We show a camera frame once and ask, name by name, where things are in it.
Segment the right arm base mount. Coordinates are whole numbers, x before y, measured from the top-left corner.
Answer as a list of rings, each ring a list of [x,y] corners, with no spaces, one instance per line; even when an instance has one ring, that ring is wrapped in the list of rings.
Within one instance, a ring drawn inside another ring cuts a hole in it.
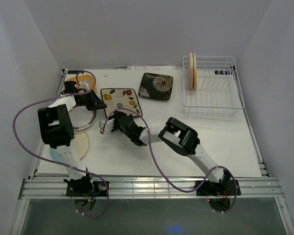
[[[206,180],[204,184],[196,190],[197,196],[234,196],[241,195],[239,182],[237,180],[230,180],[226,184],[214,183]]]

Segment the yellow cream round plate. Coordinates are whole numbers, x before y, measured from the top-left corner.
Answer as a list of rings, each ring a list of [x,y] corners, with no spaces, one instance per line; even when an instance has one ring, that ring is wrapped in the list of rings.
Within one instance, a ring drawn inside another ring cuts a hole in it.
[[[197,89],[197,65],[195,52],[193,52],[193,88]]]

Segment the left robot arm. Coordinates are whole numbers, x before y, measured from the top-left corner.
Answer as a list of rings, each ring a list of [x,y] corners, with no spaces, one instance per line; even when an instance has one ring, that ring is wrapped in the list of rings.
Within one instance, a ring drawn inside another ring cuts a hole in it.
[[[41,137],[66,167],[69,179],[65,182],[73,191],[87,196],[94,191],[94,183],[74,147],[74,129],[69,112],[76,106],[96,111],[107,108],[107,105],[86,82],[66,81],[64,87],[63,97],[38,110]]]

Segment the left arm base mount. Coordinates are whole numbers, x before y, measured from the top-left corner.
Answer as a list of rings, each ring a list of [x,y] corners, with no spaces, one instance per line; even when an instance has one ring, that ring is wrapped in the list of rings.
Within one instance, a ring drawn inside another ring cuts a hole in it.
[[[96,194],[98,196],[107,196],[107,189],[103,182],[93,181],[92,183],[89,180],[83,181],[73,180],[69,181],[64,180],[67,184],[67,189],[65,195],[67,197],[92,197]]]

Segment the cream floral square plate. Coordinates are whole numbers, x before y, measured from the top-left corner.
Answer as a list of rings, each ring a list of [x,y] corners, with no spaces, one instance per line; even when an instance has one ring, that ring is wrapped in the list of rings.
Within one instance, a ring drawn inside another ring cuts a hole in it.
[[[133,88],[102,88],[100,94],[103,103],[107,106],[104,109],[106,117],[119,108],[130,109],[143,115],[138,96]]]

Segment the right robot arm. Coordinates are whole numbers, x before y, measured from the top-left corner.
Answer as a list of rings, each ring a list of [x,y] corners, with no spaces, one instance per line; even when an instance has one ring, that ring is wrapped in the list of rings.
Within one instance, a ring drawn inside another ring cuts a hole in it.
[[[180,192],[196,192],[197,195],[220,196],[237,193],[238,183],[224,166],[218,165],[207,154],[195,129],[171,117],[163,127],[150,128],[138,126],[133,117],[116,111],[110,118],[111,131],[120,131],[136,146],[149,146],[154,163],[166,181]],[[180,156],[192,160],[205,173],[203,180],[198,181],[194,189],[185,190],[174,185],[158,165],[151,144],[163,142]]]

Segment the pink cream round plate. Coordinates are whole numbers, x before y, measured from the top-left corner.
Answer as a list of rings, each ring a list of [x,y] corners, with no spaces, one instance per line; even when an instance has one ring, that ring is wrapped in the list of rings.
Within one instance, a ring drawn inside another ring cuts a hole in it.
[[[190,89],[194,88],[194,60],[193,53],[189,53],[189,87]]]

